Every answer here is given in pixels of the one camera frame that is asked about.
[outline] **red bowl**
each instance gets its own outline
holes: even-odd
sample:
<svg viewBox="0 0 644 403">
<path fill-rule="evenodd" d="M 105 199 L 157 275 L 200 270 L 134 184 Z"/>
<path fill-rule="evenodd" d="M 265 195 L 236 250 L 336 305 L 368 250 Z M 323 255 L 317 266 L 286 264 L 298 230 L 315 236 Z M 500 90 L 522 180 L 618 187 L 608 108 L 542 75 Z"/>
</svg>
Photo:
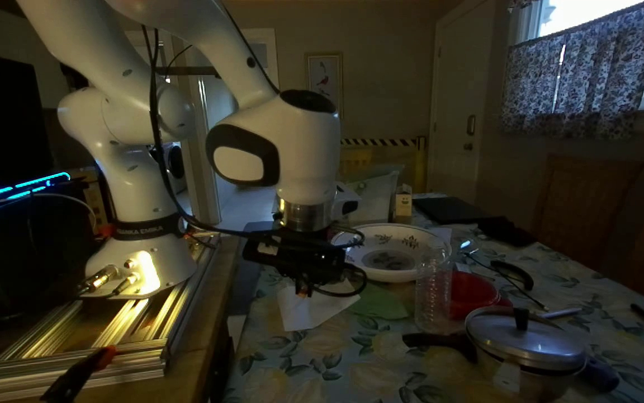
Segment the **red bowl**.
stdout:
<svg viewBox="0 0 644 403">
<path fill-rule="evenodd" d="M 470 311 L 479 308 L 496 308 L 502 295 L 492 283 L 476 273 L 454 271 L 451 275 L 451 298 L 449 318 L 463 321 Z"/>
</svg>

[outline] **paper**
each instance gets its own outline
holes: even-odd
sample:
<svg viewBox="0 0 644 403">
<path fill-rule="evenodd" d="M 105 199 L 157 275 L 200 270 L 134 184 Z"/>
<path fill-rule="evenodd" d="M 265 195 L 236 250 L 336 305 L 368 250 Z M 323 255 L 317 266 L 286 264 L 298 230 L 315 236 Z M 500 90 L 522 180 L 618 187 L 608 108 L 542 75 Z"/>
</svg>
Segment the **paper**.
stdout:
<svg viewBox="0 0 644 403">
<path fill-rule="evenodd" d="M 350 283 L 336 285 L 336 292 L 340 290 L 354 290 Z M 284 332 L 304 332 L 315 330 L 330 318 L 339 315 L 340 311 L 350 310 L 354 302 L 358 302 L 360 295 L 350 298 L 336 298 L 325 295 L 320 292 L 314 292 L 314 295 L 298 295 L 294 281 L 282 281 L 277 287 L 277 308 L 282 313 L 282 328 Z"/>
</svg>

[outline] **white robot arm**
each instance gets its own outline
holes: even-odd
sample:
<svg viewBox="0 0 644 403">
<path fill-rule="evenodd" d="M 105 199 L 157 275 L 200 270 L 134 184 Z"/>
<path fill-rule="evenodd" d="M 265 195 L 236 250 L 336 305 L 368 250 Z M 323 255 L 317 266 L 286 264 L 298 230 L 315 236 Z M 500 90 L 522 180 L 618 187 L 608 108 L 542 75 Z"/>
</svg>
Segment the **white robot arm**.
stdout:
<svg viewBox="0 0 644 403">
<path fill-rule="evenodd" d="M 208 134 L 208 156 L 221 177 L 238 184 L 277 184 L 282 230 L 315 237 L 332 224 L 340 159 L 333 103 L 314 93 L 277 93 L 218 0 L 19 4 L 48 49 L 93 84 L 66 97 L 59 108 L 62 128 L 104 170 L 118 220 L 117 237 L 88 262 L 89 278 L 118 266 L 134 270 L 140 283 L 125 295 L 143 298 L 192 273 L 174 230 L 179 209 L 150 156 L 155 132 L 162 132 L 163 141 L 194 132 L 192 108 L 174 88 L 152 78 L 150 65 L 128 42 L 113 9 L 200 48 L 231 88 L 240 113 Z"/>
</svg>

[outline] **clear plastic container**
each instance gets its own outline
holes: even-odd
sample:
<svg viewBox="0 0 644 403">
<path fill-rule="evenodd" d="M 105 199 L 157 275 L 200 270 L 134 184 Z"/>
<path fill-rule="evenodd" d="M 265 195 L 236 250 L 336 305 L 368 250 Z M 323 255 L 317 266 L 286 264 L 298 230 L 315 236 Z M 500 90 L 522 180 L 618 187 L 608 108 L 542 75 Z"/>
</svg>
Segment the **clear plastic container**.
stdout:
<svg viewBox="0 0 644 403">
<path fill-rule="evenodd" d="M 456 254 L 449 242 L 427 249 L 416 266 L 416 328 L 427 334 L 448 334 L 454 323 L 449 318 L 451 275 L 456 271 Z"/>
</svg>

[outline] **door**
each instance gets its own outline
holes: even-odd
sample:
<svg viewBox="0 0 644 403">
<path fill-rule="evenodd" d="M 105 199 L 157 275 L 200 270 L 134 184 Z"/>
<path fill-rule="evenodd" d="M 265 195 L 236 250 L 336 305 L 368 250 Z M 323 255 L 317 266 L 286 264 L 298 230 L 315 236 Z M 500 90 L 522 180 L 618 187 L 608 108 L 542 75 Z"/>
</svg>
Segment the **door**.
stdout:
<svg viewBox="0 0 644 403">
<path fill-rule="evenodd" d="M 495 0 L 465 0 L 436 22 L 430 191 L 476 202 Z"/>
</svg>

